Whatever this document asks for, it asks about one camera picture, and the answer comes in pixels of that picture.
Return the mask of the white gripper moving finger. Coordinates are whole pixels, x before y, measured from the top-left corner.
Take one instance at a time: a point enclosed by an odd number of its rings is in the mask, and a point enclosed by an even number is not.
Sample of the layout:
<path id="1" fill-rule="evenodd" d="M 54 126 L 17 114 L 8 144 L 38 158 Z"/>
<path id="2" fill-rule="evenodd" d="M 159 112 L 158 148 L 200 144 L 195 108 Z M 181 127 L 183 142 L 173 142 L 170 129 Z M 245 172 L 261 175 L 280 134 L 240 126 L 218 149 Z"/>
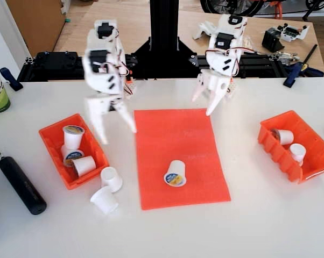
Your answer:
<path id="1" fill-rule="evenodd" d="M 136 123 L 129 113 L 126 105 L 124 103 L 117 103 L 115 105 L 116 111 L 120 114 L 120 116 L 124 119 L 124 121 L 127 123 L 129 128 L 133 133 L 137 133 Z"/>
<path id="2" fill-rule="evenodd" d="M 197 84 L 192 95 L 192 102 L 195 102 L 196 99 L 207 89 L 208 82 L 205 75 L 197 76 Z"/>

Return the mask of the white gripper fixed finger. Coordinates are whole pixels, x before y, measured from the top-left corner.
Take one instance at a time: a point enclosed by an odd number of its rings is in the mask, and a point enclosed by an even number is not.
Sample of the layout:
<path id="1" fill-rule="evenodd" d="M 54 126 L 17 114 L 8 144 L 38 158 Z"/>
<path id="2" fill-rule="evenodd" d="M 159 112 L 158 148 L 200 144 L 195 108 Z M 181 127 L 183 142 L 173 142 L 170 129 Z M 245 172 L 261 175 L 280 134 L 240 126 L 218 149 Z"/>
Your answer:
<path id="1" fill-rule="evenodd" d="M 209 104 L 206 109 L 206 116 L 210 116 L 211 113 L 215 110 L 219 102 L 222 100 L 222 98 L 226 95 L 228 89 L 218 89 L 218 90 L 213 90 L 210 93 L 210 99 L 209 99 Z"/>
<path id="2" fill-rule="evenodd" d="M 106 145 L 108 143 L 108 139 L 105 133 L 105 127 L 103 123 L 103 113 L 98 110 L 88 110 L 88 117 L 90 123 L 92 124 L 95 133 L 101 139 L 102 143 Z"/>

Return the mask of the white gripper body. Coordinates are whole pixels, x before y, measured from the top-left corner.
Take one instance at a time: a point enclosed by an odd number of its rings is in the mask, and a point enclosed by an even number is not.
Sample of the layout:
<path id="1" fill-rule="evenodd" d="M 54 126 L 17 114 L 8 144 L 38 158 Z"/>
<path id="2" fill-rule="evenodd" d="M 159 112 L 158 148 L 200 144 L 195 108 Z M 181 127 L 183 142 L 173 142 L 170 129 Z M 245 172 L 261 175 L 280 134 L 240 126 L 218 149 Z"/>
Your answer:
<path id="1" fill-rule="evenodd" d="M 205 75 L 208 82 L 207 89 L 210 91 L 229 88 L 230 76 L 224 76 L 211 69 L 201 69 L 199 75 Z"/>
<path id="2" fill-rule="evenodd" d="M 125 103 L 119 95 L 99 94 L 86 97 L 85 105 L 88 114 L 106 114 L 122 109 Z"/>

